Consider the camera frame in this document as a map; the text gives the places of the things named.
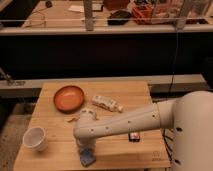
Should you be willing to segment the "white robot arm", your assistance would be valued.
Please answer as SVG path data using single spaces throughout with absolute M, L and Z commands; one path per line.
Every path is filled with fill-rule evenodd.
M 130 132 L 172 128 L 173 171 L 213 169 L 213 93 L 195 91 L 181 98 L 152 103 L 120 115 L 96 120 L 88 110 L 80 112 L 73 135 L 80 148 L 97 138 Z

